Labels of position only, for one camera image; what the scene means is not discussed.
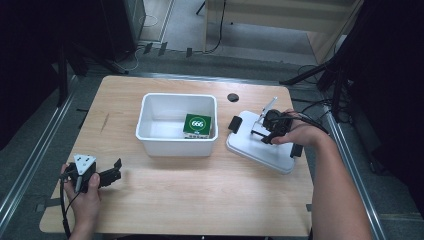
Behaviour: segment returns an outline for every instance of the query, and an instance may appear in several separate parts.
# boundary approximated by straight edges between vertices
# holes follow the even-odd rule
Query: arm
[[[74,211],[75,226],[70,239],[92,239],[100,211],[99,184],[100,176],[95,173],[90,178],[87,193],[80,193],[72,202],[71,207]],[[68,199],[74,199],[76,194],[72,183],[65,183],[64,189]]]
[[[337,145],[324,132],[298,120],[274,144],[294,142],[316,153],[312,226],[315,239],[371,239],[361,197],[340,157]]]

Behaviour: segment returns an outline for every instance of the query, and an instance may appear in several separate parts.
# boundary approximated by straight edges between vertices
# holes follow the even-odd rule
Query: hand
[[[298,117],[299,114],[293,109],[285,111],[293,117]],[[322,130],[300,120],[293,120],[291,130],[286,135],[275,137],[271,140],[272,144],[296,143],[302,146],[316,147],[321,140],[330,139],[330,137]]]
[[[62,173],[67,165],[62,166]],[[94,173],[88,183],[87,193],[77,195],[70,181],[64,184],[64,189],[68,199],[72,202],[71,207],[75,216],[75,227],[72,231],[71,239],[91,239],[99,218],[100,195],[99,195],[100,176]]]

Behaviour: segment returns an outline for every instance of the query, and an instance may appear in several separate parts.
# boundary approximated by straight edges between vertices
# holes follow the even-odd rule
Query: person's left hand
[[[62,173],[67,165],[62,166]],[[96,228],[100,212],[100,194],[99,194],[100,176],[94,173],[88,183],[87,193],[77,195],[71,181],[64,184],[64,189],[69,201],[75,198],[71,207],[75,216],[75,227],[72,231],[71,239],[90,239]]]

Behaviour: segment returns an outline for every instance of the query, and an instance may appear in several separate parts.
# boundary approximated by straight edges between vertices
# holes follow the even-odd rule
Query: black cord
[[[69,202],[69,204],[68,204],[68,207],[66,208],[66,211],[65,211],[65,214],[67,215],[68,214],[68,210],[69,210],[69,207],[72,205],[72,203],[74,202],[74,200],[79,196],[79,194],[80,194],[81,192],[78,192],[77,193],[77,195],[75,195],[75,197],[74,198],[72,198],[72,200]]]
[[[301,66],[301,67],[299,67],[298,69],[297,69],[297,75],[299,76],[300,75],[300,70],[302,69],[302,68],[305,68],[305,67],[316,67],[315,65],[303,65],[303,66]],[[307,79],[304,79],[303,81],[304,82],[306,82],[306,83],[310,83],[310,84],[317,84],[317,82],[318,82],[318,78],[316,77],[316,74],[315,75],[313,75],[313,77],[315,78],[315,81],[316,82],[310,82],[310,81],[308,81]]]
[[[326,134],[329,134],[328,131],[327,131],[327,129],[325,129],[323,126],[321,126],[321,124],[319,124],[316,121],[312,120],[312,118],[310,118],[307,115],[304,115],[304,117],[294,117],[294,116],[276,117],[276,118],[270,119],[270,121],[278,121],[278,120],[283,120],[283,119],[300,120],[302,122],[308,123],[308,124],[310,124],[310,125],[318,128],[318,129],[320,129],[321,131],[325,132]]]
[[[331,105],[331,101],[332,101],[332,99],[331,98],[328,98],[328,99],[323,99],[323,100],[320,100],[320,101],[313,102],[311,105],[305,107],[301,111],[301,113],[305,113],[306,110],[308,110],[308,109],[310,109],[310,108],[312,108],[312,107],[314,107],[314,106],[316,106],[318,104]]]
[[[64,194],[64,185],[65,185],[65,179],[67,179],[67,174],[66,177],[64,175],[61,176],[60,178],[60,206],[62,209],[62,224],[63,224],[63,229],[65,230],[65,234],[66,237],[69,239],[71,237],[71,230],[69,228],[69,223],[68,223],[68,219],[66,217],[66,211],[65,210],[65,194]]]

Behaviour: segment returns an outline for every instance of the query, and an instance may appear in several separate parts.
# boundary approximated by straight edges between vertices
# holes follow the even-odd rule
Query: small black circle
[[[237,102],[240,98],[239,98],[239,96],[237,94],[230,93],[230,94],[228,94],[227,99],[230,102]]]

